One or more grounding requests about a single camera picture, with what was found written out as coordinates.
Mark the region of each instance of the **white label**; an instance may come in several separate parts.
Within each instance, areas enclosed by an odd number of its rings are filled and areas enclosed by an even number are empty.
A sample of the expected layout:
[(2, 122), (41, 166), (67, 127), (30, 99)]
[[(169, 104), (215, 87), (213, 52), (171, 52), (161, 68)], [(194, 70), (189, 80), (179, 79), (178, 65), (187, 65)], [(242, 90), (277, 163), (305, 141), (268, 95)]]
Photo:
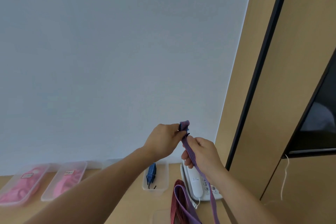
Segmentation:
[(65, 171), (64, 175), (72, 175), (74, 173), (74, 170), (67, 170)]
[(34, 175), (34, 173), (24, 174), (24, 175), (21, 176), (21, 179), (31, 178), (33, 175)]

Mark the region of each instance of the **purple strap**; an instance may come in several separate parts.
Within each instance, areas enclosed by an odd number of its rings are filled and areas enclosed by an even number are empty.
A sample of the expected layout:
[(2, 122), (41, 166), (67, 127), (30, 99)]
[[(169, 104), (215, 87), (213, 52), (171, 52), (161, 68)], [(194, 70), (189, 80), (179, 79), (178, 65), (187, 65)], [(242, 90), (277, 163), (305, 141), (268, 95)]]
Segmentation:
[[(188, 131), (188, 126), (190, 125), (190, 122), (188, 120), (186, 121), (183, 121), (183, 122), (180, 122), (180, 128), (179, 128), (179, 131)], [(218, 216), (217, 216), (217, 206), (216, 206), (216, 200), (215, 200), (215, 197), (213, 196), (213, 193), (212, 193), (212, 189), (211, 189), (211, 184), (210, 182), (207, 180), (207, 178), (205, 177), (205, 175), (200, 171), (200, 169), (198, 168), (197, 164), (196, 164), (196, 158), (195, 158), (195, 153), (193, 152), (193, 150), (190, 148), (188, 142), (187, 142), (187, 137), (185, 136), (183, 139), (182, 139), (182, 144), (183, 146), (185, 147), (188, 155), (189, 155), (189, 158), (191, 159), (191, 162), (193, 163), (194, 167), (196, 168), (196, 170), (199, 172), (199, 174), (205, 179), (206, 183), (209, 184), (209, 188), (210, 188), (210, 202), (211, 202), (211, 208), (212, 208), (212, 214), (213, 214), (213, 219), (214, 219), (214, 222), (215, 224), (220, 224), (219, 223), (219, 219), (218, 219)], [(201, 223), (200, 220), (198, 219), (197, 217), (197, 214), (196, 214), (196, 211), (194, 209), (194, 207), (192, 206), (191, 204), (191, 201), (189, 199), (189, 197), (187, 196), (187, 193), (186, 193), (186, 189), (183, 188), (183, 192), (184, 192), (184, 195), (187, 199), (187, 204), (188, 204), (188, 209), (189, 209), (189, 212), (181, 205), (178, 197), (177, 198), (177, 201), (178, 203), (180, 204), (182, 210), (184, 211), (184, 213), (188, 216), (189, 218), (189, 221), (191, 224), (199, 224)]]

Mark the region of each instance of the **corded phone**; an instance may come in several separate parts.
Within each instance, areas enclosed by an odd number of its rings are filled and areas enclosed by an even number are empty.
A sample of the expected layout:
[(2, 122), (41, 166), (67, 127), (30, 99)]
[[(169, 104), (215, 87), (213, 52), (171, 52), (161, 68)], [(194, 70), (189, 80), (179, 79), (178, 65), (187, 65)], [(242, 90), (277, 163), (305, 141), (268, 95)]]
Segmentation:
[(190, 169), (182, 163), (180, 170), (182, 180), (187, 188), (188, 196), (195, 209), (197, 209), (198, 206), (195, 201), (210, 201), (210, 189), (216, 200), (223, 198), (214, 186), (209, 188), (209, 184), (200, 176), (195, 167)]

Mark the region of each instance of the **table surface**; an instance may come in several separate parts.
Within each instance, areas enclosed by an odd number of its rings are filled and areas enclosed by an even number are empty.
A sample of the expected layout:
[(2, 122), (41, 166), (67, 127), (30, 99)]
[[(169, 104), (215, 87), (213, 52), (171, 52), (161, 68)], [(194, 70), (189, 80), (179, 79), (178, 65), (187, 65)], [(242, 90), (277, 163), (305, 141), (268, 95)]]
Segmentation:
[[(85, 171), (83, 179), (93, 175), (97, 171), (98, 170)], [(21, 224), (47, 205), (48, 202), (42, 202), (40, 198), (54, 175), (55, 173), (46, 174), (39, 190), (24, 206), (0, 207), (1, 223)], [(106, 224), (149, 224), (151, 223), (151, 219), (155, 211), (170, 210), (173, 185), (177, 179), (181, 179), (180, 164), (169, 165), (169, 188), (158, 197), (142, 189), (143, 175), (143, 173), (139, 175), (139, 177), (126, 191), (119, 204), (105, 222)], [(10, 178), (11, 176), (0, 176), (0, 188), (2, 188)], [(209, 201), (201, 202), (196, 212), (203, 224), (213, 223), (212, 210)], [(217, 201), (217, 213), (221, 224), (231, 224), (221, 201)]]

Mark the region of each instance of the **person's right arm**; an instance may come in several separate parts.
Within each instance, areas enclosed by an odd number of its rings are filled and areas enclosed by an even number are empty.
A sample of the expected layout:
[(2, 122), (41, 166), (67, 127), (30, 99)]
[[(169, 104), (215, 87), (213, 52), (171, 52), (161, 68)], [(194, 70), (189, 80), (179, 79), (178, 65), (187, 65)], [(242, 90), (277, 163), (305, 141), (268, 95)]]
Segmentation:
[[(195, 152), (200, 171), (221, 193), (239, 224), (280, 224), (275, 216), (225, 169), (213, 142), (191, 136), (188, 136), (187, 140)], [(193, 167), (186, 151), (181, 158), (185, 160), (186, 166)]]

